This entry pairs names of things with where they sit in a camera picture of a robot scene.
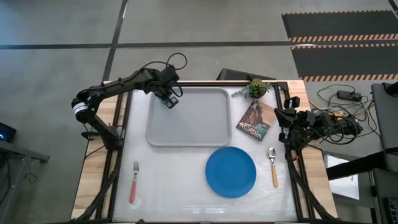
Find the plastic tray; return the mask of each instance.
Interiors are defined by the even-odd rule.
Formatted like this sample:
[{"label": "plastic tray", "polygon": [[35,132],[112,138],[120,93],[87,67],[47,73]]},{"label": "plastic tray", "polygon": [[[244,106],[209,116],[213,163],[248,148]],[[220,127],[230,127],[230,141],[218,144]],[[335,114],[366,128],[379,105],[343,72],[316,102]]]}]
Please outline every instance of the plastic tray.
[{"label": "plastic tray", "polygon": [[218,147],[232,138],[229,94],[221,88],[183,88],[183,97],[168,109],[150,98],[146,138],[159,147]]}]

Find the wooden spoon handle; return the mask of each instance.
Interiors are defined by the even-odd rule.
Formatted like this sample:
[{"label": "wooden spoon handle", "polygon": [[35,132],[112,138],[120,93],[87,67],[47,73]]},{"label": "wooden spoon handle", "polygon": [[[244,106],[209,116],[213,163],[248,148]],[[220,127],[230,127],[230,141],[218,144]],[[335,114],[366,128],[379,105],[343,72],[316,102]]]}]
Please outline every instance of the wooden spoon handle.
[{"label": "wooden spoon handle", "polygon": [[275,165],[272,165],[272,182],[274,183],[274,187],[278,188],[278,179],[276,177],[276,168]]}]

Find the white paper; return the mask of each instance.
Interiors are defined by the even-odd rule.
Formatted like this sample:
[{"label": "white paper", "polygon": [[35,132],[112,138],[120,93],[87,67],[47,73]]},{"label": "white paper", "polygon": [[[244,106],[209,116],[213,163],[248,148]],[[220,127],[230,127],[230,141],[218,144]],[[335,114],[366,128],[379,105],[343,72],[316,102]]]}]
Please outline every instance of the white paper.
[{"label": "white paper", "polygon": [[[333,156],[326,157],[328,168],[345,162],[349,161]],[[359,200],[358,175],[331,180],[329,184],[332,193]]]}]

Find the striped tape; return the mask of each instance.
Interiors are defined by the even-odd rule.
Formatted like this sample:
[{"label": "striped tape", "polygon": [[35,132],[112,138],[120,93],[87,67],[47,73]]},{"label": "striped tape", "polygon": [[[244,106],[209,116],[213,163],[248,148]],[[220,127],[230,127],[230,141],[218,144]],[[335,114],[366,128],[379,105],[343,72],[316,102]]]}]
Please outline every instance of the striped tape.
[{"label": "striped tape", "polygon": [[398,40],[398,34],[369,34],[369,35],[326,35],[293,37],[289,41],[293,43],[304,42],[329,42],[329,41],[356,41],[356,40]]},{"label": "striped tape", "polygon": [[336,14],[336,13],[364,13],[364,12],[392,12],[391,10],[359,10],[359,11],[334,11],[334,12],[288,12],[282,13],[282,16],[301,15],[301,14]]},{"label": "striped tape", "polygon": [[398,43],[391,44],[340,44],[340,45],[295,45],[295,49],[330,49],[330,48],[355,48],[355,47],[398,47]]},{"label": "striped tape", "polygon": [[360,81],[360,80],[398,80],[398,74],[377,75],[319,75],[302,77],[305,82],[329,82],[329,81]]}]

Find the desk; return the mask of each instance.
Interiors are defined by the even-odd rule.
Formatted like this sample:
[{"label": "desk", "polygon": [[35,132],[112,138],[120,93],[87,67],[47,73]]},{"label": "desk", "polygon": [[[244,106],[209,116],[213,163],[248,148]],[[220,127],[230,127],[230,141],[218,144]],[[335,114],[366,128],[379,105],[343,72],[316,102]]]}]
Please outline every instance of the desk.
[{"label": "desk", "polygon": [[[234,81],[211,81],[211,82],[234,82]],[[298,96],[300,100],[300,107],[297,110],[309,110],[310,105],[308,102],[307,92],[305,91],[304,82],[301,80],[276,80],[268,82],[287,82],[289,86],[289,92],[291,96]],[[118,125],[120,125],[124,118],[124,109],[126,106],[127,94],[123,95],[122,106],[119,115]],[[112,97],[104,100],[99,107],[97,115],[105,122],[112,123],[114,111],[116,107],[117,97]],[[90,153],[95,149],[101,147],[103,143],[100,139],[90,141],[86,153]],[[331,194],[328,177],[326,175],[325,165],[323,163],[322,153],[318,149],[306,147],[303,151],[303,159],[307,172],[307,179],[311,191],[314,193],[319,202],[325,207],[325,209],[334,217],[337,217],[335,203]],[[100,150],[92,154],[83,164],[82,173],[78,190],[76,193],[75,204],[72,210],[72,218],[80,216],[86,207],[94,199],[98,193],[101,185],[101,179],[104,169],[104,162],[106,158],[106,150]],[[108,203],[110,190],[105,197],[105,203],[103,207],[103,215],[106,215],[108,211]],[[303,216],[308,217],[307,206],[305,205],[305,198],[302,192],[300,192],[300,200],[303,208]]]}]

